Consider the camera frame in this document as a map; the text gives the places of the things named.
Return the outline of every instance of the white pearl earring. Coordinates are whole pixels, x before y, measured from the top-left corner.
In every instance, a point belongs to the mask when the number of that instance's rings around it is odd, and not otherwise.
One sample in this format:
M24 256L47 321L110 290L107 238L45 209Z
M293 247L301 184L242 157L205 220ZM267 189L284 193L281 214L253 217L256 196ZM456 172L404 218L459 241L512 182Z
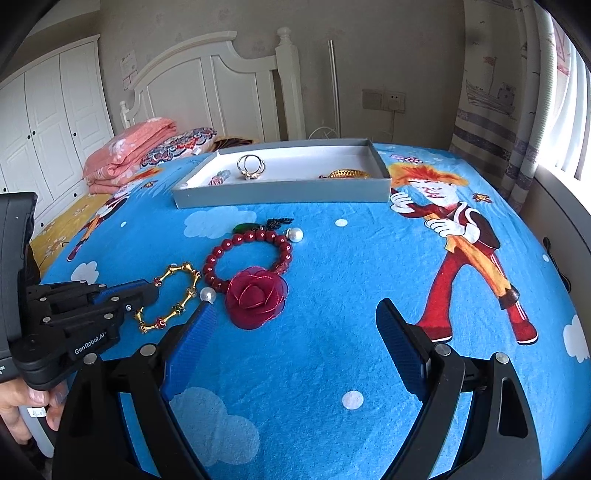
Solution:
M296 244L297 242L301 242L301 240L304 238L304 232L298 227L288 228L285 231L285 236Z

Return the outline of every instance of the gold bamboo bracelet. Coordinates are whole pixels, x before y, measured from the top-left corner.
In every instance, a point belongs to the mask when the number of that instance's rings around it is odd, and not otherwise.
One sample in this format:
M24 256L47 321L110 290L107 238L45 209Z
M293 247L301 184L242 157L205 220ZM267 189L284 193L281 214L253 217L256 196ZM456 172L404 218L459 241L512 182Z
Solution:
M174 316L182 315L185 311L185 305L187 302L197 297L195 285L197 285L197 282L201 279L201 274L199 273L199 270L195 270L189 262L185 262L181 266L178 266L174 263L170 264L166 269L166 272L164 272L164 275L154 279L154 285L160 288L165 278L181 271L188 273L191 276L191 285L186 290L187 294L185 295L185 298L182 302L174 304L170 310L170 313L166 315L166 317L157 317L156 321L152 325L146 325L146 322L144 321L144 308L141 307L139 310L137 310L134 314L134 319L138 321L139 330L142 333L147 333L149 330L153 329L166 328L166 322L168 322Z

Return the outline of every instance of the gold ring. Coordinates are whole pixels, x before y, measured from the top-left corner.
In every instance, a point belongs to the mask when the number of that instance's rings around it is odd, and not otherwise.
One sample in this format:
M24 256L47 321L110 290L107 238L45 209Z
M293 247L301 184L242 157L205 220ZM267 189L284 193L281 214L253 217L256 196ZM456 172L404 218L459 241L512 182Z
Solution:
M258 167L255 171L250 171L246 167L246 161L249 157L254 157L259 161ZM262 175L262 173L265 171L265 168L267 167L261 157L253 154L241 156L236 162L236 166L240 174L247 180L256 180L258 177Z

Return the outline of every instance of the blue gripper pad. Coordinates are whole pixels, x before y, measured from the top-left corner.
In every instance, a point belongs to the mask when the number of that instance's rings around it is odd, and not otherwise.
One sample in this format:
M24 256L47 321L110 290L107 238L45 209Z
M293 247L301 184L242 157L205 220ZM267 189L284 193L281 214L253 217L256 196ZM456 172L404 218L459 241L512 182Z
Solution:
M182 393L195 371L201 354L217 326L216 310L208 301L202 301L187 321L187 329L178 340L174 352L164 367L164 381L160 392L166 401Z
M429 394L427 384L429 357L414 336L412 331L414 325L408 325L405 322L390 299L383 299L378 303L375 323L404 387L409 393L416 395L420 401L426 401Z
M121 285L116 285L114 287L107 287L104 290L101 290L95 297L92 299L92 303L97 305L99 303L103 303L104 301L109 300L114 295L124 291L130 290L135 287L142 287L147 285L148 282L145 280L134 280L127 283L123 283Z

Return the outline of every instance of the metal screw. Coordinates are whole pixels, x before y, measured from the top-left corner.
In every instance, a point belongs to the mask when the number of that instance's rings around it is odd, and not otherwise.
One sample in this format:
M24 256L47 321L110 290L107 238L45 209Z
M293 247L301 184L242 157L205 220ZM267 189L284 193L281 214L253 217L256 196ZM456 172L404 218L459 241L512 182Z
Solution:
M147 343L139 349L142 356L152 356L156 353L156 346L153 343Z
M497 352L495 353L495 358L500 364L506 365L509 363L509 356L506 353Z
M452 352L452 349L446 343L438 343L435 346L435 351L441 356L448 356Z
M84 356L84 363L86 365L92 365L93 363L96 362L96 359L97 359L96 353L87 353Z

